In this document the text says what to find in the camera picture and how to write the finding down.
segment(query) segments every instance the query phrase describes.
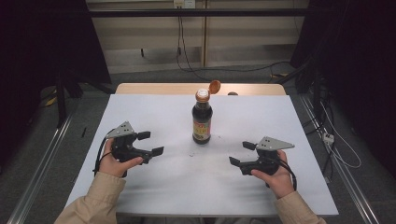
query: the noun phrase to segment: beige sleeve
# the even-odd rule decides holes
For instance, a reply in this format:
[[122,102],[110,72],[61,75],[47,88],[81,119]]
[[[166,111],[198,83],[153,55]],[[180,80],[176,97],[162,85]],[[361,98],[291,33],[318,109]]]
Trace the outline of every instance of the beige sleeve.
[[88,193],[70,203],[55,223],[117,223],[116,203],[125,180],[98,172]]
[[318,217],[306,204],[301,195],[294,191],[293,193],[277,200],[275,202],[277,213],[284,224],[289,223],[319,223],[324,224],[326,221]]

